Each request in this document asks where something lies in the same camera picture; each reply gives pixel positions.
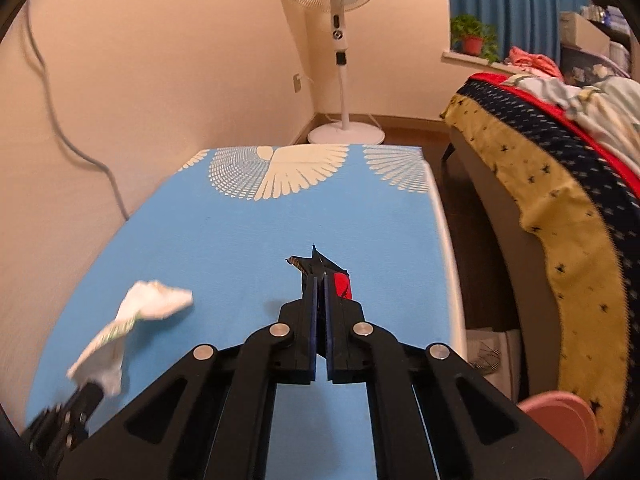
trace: gray cable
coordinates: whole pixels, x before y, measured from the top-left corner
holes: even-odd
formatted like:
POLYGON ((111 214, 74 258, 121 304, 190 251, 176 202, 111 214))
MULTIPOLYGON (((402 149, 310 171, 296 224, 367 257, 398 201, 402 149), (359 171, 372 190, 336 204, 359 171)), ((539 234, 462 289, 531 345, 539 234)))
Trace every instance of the gray cable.
POLYGON ((47 64, 40 53, 40 49, 36 44, 36 40, 33 37, 33 30, 31 29, 31 12, 30 12, 30 1, 27 0, 25 5, 25 17, 26 17, 26 25, 27 25, 27 35, 29 37, 29 43, 31 43, 31 48, 33 49, 33 53, 38 58, 40 62, 40 66, 42 67, 42 72, 38 72, 38 75, 42 79, 42 84, 44 86, 44 95, 45 101, 47 105, 47 113, 49 114, 49 120, 51 121, 51 126, 53 127, 54 133, 58 136, 60 140, 64 143, 66 147, 68 147, 72 152, 74 152, 80 158, 83 158, 89 164, 93 164, 96 168, 101 170, 109 179, 111 183, 111 189, 113 189, 113 195, 118 203, 118 208, 120 208, 120 212, 122 213, 125 221, 129 220, 129 213, 127 213, 127 209, 124 207, 124 202, 122 201, 122 195, 120 194, 120 189, 118 188, 118 184, 116 183, 116 177, 113 175, 113 172, 109 169, 109 167, 96 160, 92 156, 87 155, 84 152, 81 152, 78 148, 76 148, 73 143, 66 138, 66 135, 62 131, 62 127, 60 127, 60 123, 58 122, 58 118, 56 116, 56 111, 53 107, 53 100, 51 98, 51 84, 49 80, 49 71, 47 69, 47 64))

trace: blue ironing board cover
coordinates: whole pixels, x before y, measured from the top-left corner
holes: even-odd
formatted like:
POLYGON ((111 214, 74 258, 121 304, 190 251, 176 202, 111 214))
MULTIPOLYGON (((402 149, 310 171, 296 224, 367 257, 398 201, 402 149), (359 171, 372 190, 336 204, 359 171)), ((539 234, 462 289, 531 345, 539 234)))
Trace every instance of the blue ironing board cover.
MULTIPOLYGON (((26 416, 65 400, 66 370, 113 320, 137 280, 193 291, 194 305, 129 334, 122 393, 95 431, 200 343, 242 343, 300 298, 285 258, 321 253, 347 269, 370 322, 405 343, 441 341, 465 356, 462 303, 444 213, 420 148, 299 145, 203 150, 168 179, 100 254, 40 359, 26 416)), ((278 387, 267 478, 376 478, 366 388, 278 387)))

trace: metal pin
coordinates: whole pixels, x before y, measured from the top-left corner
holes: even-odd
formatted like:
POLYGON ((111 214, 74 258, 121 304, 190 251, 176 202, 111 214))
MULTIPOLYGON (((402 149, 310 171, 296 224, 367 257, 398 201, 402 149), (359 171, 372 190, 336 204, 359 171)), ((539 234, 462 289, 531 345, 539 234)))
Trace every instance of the metal pin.
POLYGON ((274 337, 284 337, 289 333, 289 325, 286 323, 276 323, 269 327, 269 333, 274 337))
POLYGON ((213 347, 210 345, 200 345, 193 349, 193 356, 198 361, 206 361, 213 355, 213 347))
POLYGON ((437 345, 433 345, 431 348, 429 348, 429 353, 431 354, 431 357, 435 358, 435 359, 446 359, 447 357, 449 357, 449 349, 441 344, 437 344, 437 345))
POLYGON ((373 326, 363 321, 353 325, 353 331, 358 335, 371 335, 373 333, 373 326))

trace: wall outlet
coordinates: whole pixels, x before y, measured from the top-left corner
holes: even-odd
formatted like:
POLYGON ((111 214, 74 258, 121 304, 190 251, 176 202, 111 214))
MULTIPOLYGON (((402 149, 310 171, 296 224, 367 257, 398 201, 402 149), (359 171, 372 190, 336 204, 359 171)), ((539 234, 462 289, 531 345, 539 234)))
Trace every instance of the wall outlet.
POLYGON ((302 81, 300 80, 300 74, 293 75, 293 90, 296 94, 302 90, 302 81))

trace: fan base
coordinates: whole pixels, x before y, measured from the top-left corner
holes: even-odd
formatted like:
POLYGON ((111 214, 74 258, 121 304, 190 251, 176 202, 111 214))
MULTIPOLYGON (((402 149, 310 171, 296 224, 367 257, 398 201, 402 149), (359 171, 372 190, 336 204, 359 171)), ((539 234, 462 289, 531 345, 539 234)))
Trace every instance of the fan base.
POLYGON ((385 133, 378 127, 365 123, 349 123, 342 129, 342 122, 323 124, 311 130, 306 138, 311 144, 382 144, 385 133))

